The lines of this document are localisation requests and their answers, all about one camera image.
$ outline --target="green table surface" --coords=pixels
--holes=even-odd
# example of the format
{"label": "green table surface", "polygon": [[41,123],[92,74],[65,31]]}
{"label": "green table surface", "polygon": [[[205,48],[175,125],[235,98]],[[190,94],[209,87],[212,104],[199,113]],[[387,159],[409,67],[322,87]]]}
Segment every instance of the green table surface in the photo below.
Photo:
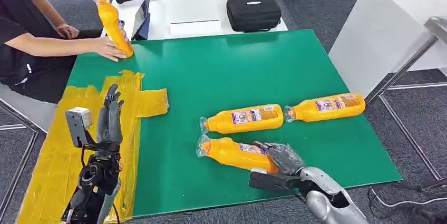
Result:
{"label": "green table surface", "polygon": [[[286,195],[248,187],[247,170],[198,158],[199,118],[348,92],[312,30],[143,41],[133,47],[135,55],[119,63],[97,54],[79,56],[69,80],[99,90],[106,76],[127,69],[145,74],[143,90],[168,89],[169,112],[142,119],[133,216]],[[307,165],[344,187],[401,179],[363,115],[227,136],[240,143],[289,143]]]}

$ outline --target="plastic bottle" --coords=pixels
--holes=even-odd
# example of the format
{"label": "plastic bottle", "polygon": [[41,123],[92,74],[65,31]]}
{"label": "plastic bottle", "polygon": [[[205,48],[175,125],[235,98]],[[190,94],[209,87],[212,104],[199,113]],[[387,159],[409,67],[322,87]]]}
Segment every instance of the plastic bottle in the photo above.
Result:
{"label": "plastic bottle", "polygon": [[197,143],[198,157],[211,157],[216,161],[242,169],[263,169],[277,173],[278,167],[258,146],[234,142],[229,137],[210,139],[202,135]]}
{"label": "plastic bottle", "polygon": [[365,106],[361,95],[345,93],[304,100],[294,107],[285,106],[284,119],[287,122],[294,120],[310,122],[344,118],[361,114],[365,110]]}
{"label": "plastic bottle", "polygon": [[274,129],[283,124],[283,112],[278,104],[258,105],[231,111],[221,111],[210,118],[200,118],[202,134],[207,132],[238,133]]}
{"label": "plastic bottle", "polygon": [[118,18],[118,10],[109,0],[93,0],[98,7],[99,18],[107,32],[107,36],[118,45],[118,49],[126,53],[127,57],[133,54],[133,48],[124,32]]}

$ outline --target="floor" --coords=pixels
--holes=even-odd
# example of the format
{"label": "floor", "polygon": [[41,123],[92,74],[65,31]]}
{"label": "floor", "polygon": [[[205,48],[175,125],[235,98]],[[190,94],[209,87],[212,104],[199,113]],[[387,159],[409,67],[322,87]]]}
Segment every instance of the floor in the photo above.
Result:
{"label": "floor", "polygon": [[[284,21],[289,29],[311,28],[315,31],[326,51],[329,51],[340,32],[356,0],[277,0],[283,11]],[[65,19],[79,29],[99,28],[101,24],[95,6],[91,0],[50,0]],[[407,73],[400,84],[447,81],[438,70]],[[447,176],[447,106],[445,92],[447,87],[426,88],[403,91],[389,91],[386,98],[397,111],[405,125],[418,143],[429,155],[431,161],[442,176]],[[404,181],[418,186],[423,181],[433,179],[408,140],[394,123],[385,106],[375,101],[364,113],[374,128],[380,141],[399,169]],[[14,118],[0,109],[0,125],[14,124]],[[6,169],[0,170],[0,199],[5,195],[16,164],[23,155],[25,145],[30,138],[29,130],[0,131],[0,164]],[[32,167],[38,156],[43,137],[36,140],[31,157],[23,175],[18,181],[11,202],[5,211],[2,223],[13,223],[19,210],[20,202],[26,191]],[[348,192],[358,207],[365,213],[370,223],[427,223],[412,214],[411,206],[400,208],[388,219],[373,216],[367,197],[368,188],[350,189]],[[425,196],[412,191],[395,190],[385,187],[380,196],[386,202],[400,200],[426,200]],[[376,215],[386,215],[389,209],[374,208]],[[441,212],[447,209],[447,202],[429,204],[427,209]],[[173,213],[137,219],[129,223],[318,223],[298,200],[285,198],[267,202],[257,202],[225,208],[203,211]]]}

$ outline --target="yellow tape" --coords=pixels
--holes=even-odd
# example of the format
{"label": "yellow tape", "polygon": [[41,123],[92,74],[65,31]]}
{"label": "yellow tape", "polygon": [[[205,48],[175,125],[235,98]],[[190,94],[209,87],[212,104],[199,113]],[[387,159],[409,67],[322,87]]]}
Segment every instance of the yellow tape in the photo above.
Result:
{"label": "yellow tape", "polygon": [[[75,106],[88,108],[92,122],[88,128],[96,138],[96,118],[104,102],[104,96],[113,83],[124,100],[121,109],[120,172],[121,189],[115,198],[120,220],[132,218],[140,146],[140,117],[165,114],[168,111],[166,89],[140,91],[143,74],[130,71],[120,72],[121,76],[108,76],[104,80],[101,93],[93,86],[78,88],[68,86],[57,106],[53,122],[41,148],[39,159],[22,202],[16,223],[62,223],[61,216],[77,184],[81,171],[81,151],[72,144],[65,119],[65,111]],[[92,152],[86,151],[85,162]],[[116,223],[113,210],[105,223]]]}

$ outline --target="person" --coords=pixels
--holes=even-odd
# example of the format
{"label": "person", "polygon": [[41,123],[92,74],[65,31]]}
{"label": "person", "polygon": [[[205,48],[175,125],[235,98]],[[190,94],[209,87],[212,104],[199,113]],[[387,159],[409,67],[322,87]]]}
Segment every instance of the person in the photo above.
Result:
{"label": "person", "polygon": [[79,31],[48,0],[0,0],[0,82],[22,95],[57,103],[76,55],[118,61],[125,53],[101,30]]}

